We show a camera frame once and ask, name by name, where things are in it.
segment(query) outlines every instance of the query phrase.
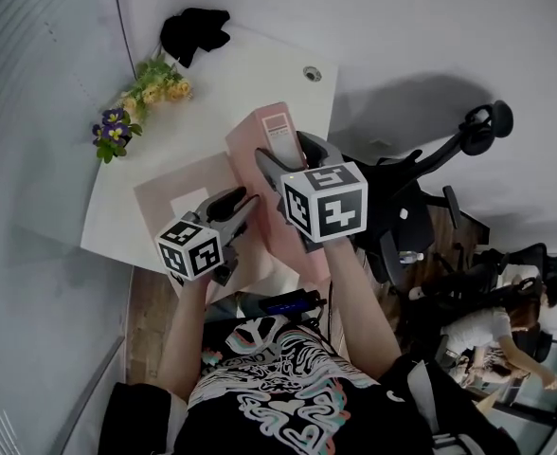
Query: black t-shirt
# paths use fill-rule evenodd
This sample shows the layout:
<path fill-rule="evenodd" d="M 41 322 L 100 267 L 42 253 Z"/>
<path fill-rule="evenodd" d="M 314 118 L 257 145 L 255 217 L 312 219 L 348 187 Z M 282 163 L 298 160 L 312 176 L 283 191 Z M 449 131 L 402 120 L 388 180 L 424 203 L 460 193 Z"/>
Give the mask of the black t-shirt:
<path fill-rule="evenodd" d="M 406 384 L 410 359 L 374 380 L 283 316 L 218 322 L 204 346 L 188 406 L 156 387 L 116 386 L 100 454 L 433 453 Z"/>

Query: person's right arm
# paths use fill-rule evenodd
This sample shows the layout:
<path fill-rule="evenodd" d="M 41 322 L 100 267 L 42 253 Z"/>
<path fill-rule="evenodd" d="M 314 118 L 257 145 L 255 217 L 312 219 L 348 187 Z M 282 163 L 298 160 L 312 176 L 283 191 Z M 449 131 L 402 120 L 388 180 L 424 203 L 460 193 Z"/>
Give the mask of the person's right arm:
<path fill-rule="evenodd" d="M 339 238 L 324 246 L 350 362 L 378 379 L 401 356 L 401 348 L 350 241 Z"/>
<path fill-rule="evenodd" d="M 513 366 L 539 376 L 545 390 L 557 389 L 557 375 L 516 347 L 512 337 L 500 337 L 498 343 L 508 362 Z"/>

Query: person's left arm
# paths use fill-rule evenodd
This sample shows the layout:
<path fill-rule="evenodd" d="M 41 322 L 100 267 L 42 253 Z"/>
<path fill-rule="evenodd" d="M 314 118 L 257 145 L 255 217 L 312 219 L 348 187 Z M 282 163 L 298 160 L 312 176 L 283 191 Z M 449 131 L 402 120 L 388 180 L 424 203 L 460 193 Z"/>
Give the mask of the person's left arm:
<path fill-rule="evenodd" d="M 201 350 L 210 275 L 182 289 L 163 349 L 156 385 L 188 402 L 201 373 Z"/>

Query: wooden floor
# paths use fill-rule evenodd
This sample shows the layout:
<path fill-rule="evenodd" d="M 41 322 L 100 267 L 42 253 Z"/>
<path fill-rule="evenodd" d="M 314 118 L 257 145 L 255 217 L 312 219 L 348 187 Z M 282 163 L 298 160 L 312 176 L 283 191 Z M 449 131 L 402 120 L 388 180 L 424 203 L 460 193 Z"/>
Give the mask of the wooden floor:
<path fill-rule="evenodd" d="M 406 271 L 407 287 L 420 285 L 445 274 L 442 267 L 432 260 L 435 252 L 441 253 L 450 264 L 456 266 L 458 252 L 452 246 L 461 243 L 466 258 L 471 258 L 474 248 L 487 238 L 488 231 L 480 224 L 463 218 L 463 224 L 454 230 L 447 209 L 430 207 L 436 241 L 426 252 L 422 262 L 411 265 Z M 388 294 L 389 284 L 379 284 L 366 265 L 364 254 L 359 259 L 365 265 L 369 281 L 378 301 L 393 328 L 398 323 L 400 308 L 397 297 Z M 329 282 L 318 285 L 324 298 L 328 297 Z M 161 352 L 169 331 L 171 318 L 177 306 L 177 297 L 165 275 L 136 268 L 132 284 L 127 331 L 127 381 L 153 382 L 156 378 Z M 329 318 L 327 309 L 321 320 L 321 332 L 327 332 Z M 339 313 L 332 309 L 332 345 L 344 357 L 348 357 L 342 334 Z"/>

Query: white desk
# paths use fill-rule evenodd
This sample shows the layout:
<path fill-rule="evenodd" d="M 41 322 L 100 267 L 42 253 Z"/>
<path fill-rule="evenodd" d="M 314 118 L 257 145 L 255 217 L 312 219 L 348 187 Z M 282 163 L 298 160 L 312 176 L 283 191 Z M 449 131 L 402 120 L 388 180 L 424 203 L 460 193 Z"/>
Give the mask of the white desk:
<path fill-rule="evenodd" d="M 231 36 L 227 45 L 210 53 L 197 51 L 189 69 L 177 66 L 192 82 L 194 98 L 158 105 L 144 125 L 144 135 L 127 146 L 127 156 L 99 167 L 81 247 L 165 273 L 135 199 L 135 186 L 227 151 L 225 136 L 266 104 L 285 101 L 298 130 L 327 136 L 337 66 L 251 30 L 224 29 Z M 321 71 L 320 82 L 304 77 L 307 65 Z"/>

